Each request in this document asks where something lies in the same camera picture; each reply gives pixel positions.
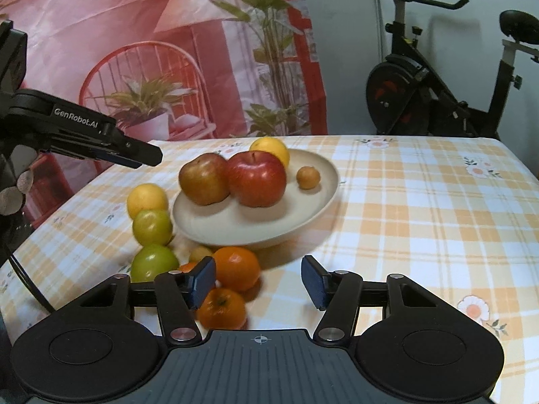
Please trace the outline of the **gloved left hand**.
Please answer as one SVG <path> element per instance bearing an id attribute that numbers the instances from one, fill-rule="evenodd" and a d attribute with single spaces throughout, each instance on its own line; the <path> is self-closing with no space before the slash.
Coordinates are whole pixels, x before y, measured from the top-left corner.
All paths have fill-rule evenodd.
<path id="1" fill-rule="evenodd" d="M 34 183 L 34 174 L 31 169 L 21 172 L 14 177 L 9 170 L 1 173 L 0 212 L 2 216 L 9 216 L 19 212 L 26 201 L 26 195 Z"/>

